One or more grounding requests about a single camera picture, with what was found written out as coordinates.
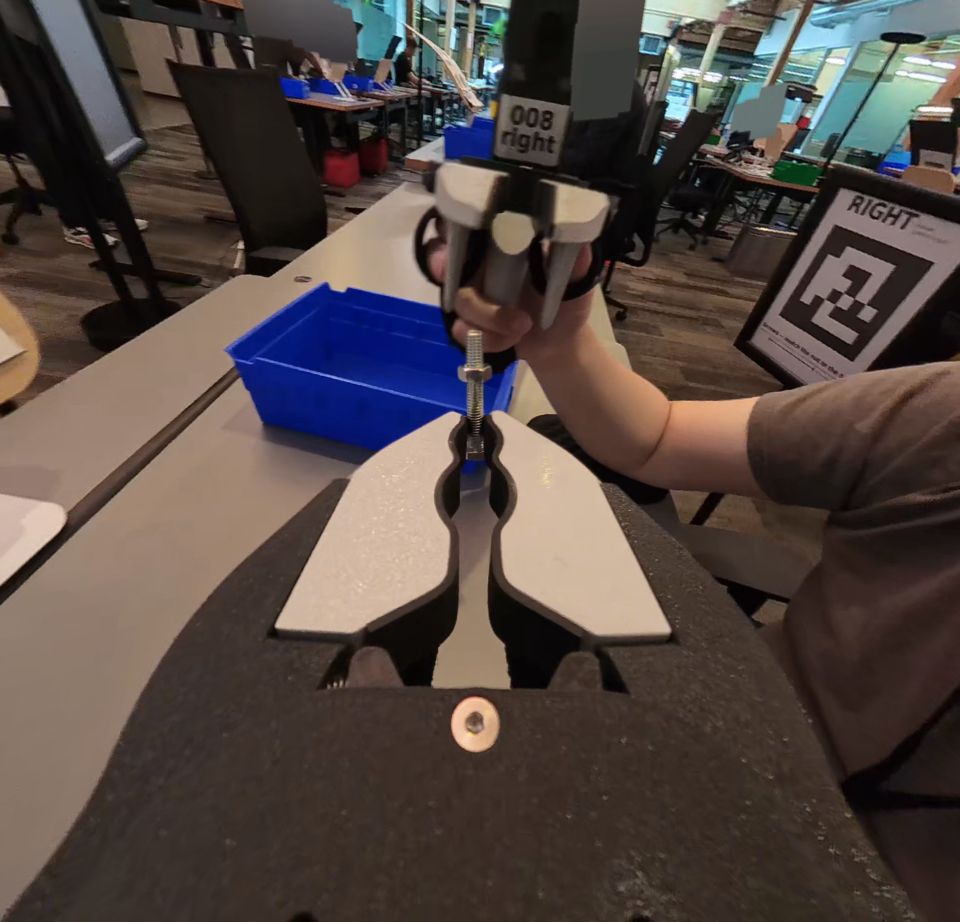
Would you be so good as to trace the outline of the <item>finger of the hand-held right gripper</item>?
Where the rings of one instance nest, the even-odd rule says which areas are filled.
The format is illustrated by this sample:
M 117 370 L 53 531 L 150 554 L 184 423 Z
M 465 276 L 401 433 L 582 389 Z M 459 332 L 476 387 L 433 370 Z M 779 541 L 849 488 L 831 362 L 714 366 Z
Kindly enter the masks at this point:
M 503 208 L 509 184 L 510 176 L 493 168 L 443 164 L 437 170 L 434 195 L 446 233 L 443 309 L 453 309 L 459 289 L 476 275 L 480 275 L 486 301 L 512 304 L 512 231 Z M 473 232 L 486 239 L 486 249 L 480 269 L 465 272 Z
M 541 180 L 535 189 L 535 227 L 541 236 L 544 286 L 537 324 L 546 331 L 557 318 L 583 246 L 606 224 L 610 200 L 576 184 Z

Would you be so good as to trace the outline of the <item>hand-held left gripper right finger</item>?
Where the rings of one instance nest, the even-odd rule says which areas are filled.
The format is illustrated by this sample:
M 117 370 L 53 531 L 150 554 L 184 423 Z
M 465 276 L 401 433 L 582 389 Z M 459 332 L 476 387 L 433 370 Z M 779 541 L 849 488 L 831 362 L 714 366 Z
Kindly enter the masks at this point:
M 671 627 L 596 476 L 510 415 L 487 418 L 495 584 L 582 647 L 670 639 Z

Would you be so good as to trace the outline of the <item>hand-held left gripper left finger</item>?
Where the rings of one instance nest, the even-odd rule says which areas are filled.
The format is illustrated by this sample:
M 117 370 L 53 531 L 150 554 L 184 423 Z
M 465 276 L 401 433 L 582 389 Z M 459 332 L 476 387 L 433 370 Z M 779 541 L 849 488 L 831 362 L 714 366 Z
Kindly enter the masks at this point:
M 444 413 L 353 472 L 275 620 L 278 636 L 357 643 L 457 585 L 459 430 Z

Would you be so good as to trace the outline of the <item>long silver threaded bolt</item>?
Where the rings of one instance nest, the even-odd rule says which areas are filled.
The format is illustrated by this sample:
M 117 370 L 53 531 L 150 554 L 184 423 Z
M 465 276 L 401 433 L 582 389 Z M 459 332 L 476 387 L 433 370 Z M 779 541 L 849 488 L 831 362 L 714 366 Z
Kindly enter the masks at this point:
M 464 363 L 475 365 L 487 363 L 484 352 L 483 333 L 478 329 L 469 329 L 464 342 Z M 465 457 L 469 461 L 483 461 L 484 447 L 484 418 L 485 418 L 485 386 L 484 384 L 466 384 L 466 440 Z

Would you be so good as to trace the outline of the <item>person's right forearm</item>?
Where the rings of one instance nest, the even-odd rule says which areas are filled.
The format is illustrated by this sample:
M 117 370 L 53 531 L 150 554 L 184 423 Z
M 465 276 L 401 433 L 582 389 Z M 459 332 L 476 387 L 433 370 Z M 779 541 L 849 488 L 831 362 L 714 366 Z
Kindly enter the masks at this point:
M 526 361 L 574 441 L 603 466 L 667 490 L 762 496 L 748 453 L 758 398 L 668 400 L 587 330 Z

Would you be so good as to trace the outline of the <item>person's right hand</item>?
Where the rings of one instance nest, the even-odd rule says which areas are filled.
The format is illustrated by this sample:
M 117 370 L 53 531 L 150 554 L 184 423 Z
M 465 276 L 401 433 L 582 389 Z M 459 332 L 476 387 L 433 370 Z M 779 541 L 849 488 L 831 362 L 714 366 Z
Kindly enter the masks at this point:
M 476 286 L 463 286 L 454 302 L 452 339 L 465 346 L 472 332 L 481 334 L 486 355 L 513 352 L 527 362 L 563 354 L 589 324 L 594 289 L 562 301 L 549 328 L 541 328 L 543 297 L 525 281 L 515 304 L 491 302 Z

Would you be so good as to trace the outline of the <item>black swivel office chair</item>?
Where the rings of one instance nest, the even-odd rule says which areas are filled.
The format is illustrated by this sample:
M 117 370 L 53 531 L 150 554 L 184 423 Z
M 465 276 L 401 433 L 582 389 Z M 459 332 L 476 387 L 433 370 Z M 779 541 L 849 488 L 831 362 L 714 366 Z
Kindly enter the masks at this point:
M 611 294 L 615 268 L 618 263 L 629 263 L 637 246 L 640 246 L 638 265 L 646 264 L 652 251 L 658 216 L 669 191 L 706 142 L 717 118 L 717 112 L 690 112 L 658 162 L 642 160 L 633 167 L 624 186 L 609 191 L 616 206 L 601 235 L 601 253 L 606 264 L 601 288 L 606 306 L 616 310 L 614 317 L 617 321 L 626 319 L 628 308 Z

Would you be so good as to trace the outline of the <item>blue plastic bin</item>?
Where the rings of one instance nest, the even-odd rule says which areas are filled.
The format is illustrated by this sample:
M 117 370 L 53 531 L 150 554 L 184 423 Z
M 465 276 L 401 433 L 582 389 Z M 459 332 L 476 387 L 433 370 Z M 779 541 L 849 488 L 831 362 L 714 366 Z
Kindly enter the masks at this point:
M 261 421 L 378 451 L 466 414 L 438 305 L 322 283 L 226 349 Z

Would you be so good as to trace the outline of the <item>person's grey office chair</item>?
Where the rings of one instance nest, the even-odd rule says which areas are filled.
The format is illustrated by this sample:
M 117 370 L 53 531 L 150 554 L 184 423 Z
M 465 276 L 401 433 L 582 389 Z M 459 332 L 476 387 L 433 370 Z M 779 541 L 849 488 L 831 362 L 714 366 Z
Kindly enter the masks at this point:
M 724 497 L 707 494 L 689 522 L 677 522 L 674 538 L 746 613 L 770 600 L 788 603 L 814 564 L 785 545 L 707 525 Z

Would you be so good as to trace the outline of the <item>grey trash bin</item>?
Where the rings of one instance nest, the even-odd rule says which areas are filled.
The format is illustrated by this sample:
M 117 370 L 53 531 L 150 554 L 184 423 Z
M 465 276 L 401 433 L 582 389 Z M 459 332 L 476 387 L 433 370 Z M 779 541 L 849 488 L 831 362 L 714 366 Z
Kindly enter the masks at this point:
M 773 229 L 760 224 L 747 225 L 734 240 L 724 267 L 734 277 L 769 281 L 785 258 L 797 232 Z

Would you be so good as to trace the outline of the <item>black mesh office chair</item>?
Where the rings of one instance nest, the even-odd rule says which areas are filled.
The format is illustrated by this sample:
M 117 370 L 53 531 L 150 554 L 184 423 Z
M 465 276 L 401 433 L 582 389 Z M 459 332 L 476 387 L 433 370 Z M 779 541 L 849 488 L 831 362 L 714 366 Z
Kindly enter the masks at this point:
M 280 78 L 265 69 L 167 67 L 231 205 L 246 273 L 275 275 L 329 230 L 323 185 Z

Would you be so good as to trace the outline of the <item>black framed marker sign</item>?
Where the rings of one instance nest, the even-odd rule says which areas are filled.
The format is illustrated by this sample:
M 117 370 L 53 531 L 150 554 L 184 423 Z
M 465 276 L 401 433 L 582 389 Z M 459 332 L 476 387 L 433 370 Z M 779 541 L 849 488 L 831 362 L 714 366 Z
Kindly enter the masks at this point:
M 833 168 L 734 345 L 786 388 L 958 360 L 958 192 Z

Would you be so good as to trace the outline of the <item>person's brown t-shirt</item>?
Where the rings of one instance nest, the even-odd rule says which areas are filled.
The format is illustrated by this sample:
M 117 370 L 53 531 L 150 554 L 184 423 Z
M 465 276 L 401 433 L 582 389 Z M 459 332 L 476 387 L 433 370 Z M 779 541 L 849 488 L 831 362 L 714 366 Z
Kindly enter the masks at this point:
M 957 362 L 761 397 L 762 494 L 826 513 L 773 647 L 846 799 L 925 920 L 958 920 Z

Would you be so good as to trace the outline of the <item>black floor lamp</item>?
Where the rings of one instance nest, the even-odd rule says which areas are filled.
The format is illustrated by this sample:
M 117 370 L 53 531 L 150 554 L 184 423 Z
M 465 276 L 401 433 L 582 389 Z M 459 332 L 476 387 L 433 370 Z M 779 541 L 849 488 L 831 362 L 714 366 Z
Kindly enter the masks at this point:
M 847 136 L 852 132 L 853 128 L 857 124 L 859 116 L 864 111 L 873 92 L 876 90 L 877 86 L 886 74 L 887 69 L 894 61 L 894 58 L 896 57 L 900 48 L 904 45 L 909 46 L 924 43 L 928 40 L 928 36 L 916 32 L 886 32 L 881 35 L 880 40 L 889 45 L 889 50 L 886 54 L 884 62 L 873 77 L 869 88 L 867 88 L 859 104 L 856 106 L 843 132 L 834 138 L 833 145 L 829 148 L 826 156 L 823 159 L 821 179 L 824 178 L 827 171 L 830 170 L 837 153 L 842 148 Z

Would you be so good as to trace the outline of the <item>white sheet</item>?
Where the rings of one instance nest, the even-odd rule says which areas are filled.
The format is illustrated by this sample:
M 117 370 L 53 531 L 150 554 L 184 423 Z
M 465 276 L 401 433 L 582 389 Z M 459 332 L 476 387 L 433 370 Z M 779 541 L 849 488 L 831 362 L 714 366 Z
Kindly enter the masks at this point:
M 66 509 L 45 500 L 1 495 L 1 586 L 63 531 Z

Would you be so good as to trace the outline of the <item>round wooden table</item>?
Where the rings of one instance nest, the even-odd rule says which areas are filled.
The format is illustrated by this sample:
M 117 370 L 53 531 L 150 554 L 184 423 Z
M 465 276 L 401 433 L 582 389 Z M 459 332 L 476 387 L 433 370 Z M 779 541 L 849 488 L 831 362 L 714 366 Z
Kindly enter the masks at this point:
M 1 413 L 17 407 L 41 366 L 41 347 L 22 312 L 1 294 Z

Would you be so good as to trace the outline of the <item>display screen on black stand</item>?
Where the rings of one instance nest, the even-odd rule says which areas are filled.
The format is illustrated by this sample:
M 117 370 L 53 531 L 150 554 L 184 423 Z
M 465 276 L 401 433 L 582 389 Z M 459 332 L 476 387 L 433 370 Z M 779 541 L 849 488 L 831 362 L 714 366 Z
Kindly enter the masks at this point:
M 115 292 L 80 321 L 94 349 L 112 352 L 180 309 L 162 293 L 119 178 L 147 143 L 91 0 L 1 6 L 2 88 L 61 221 L 86 231 Z

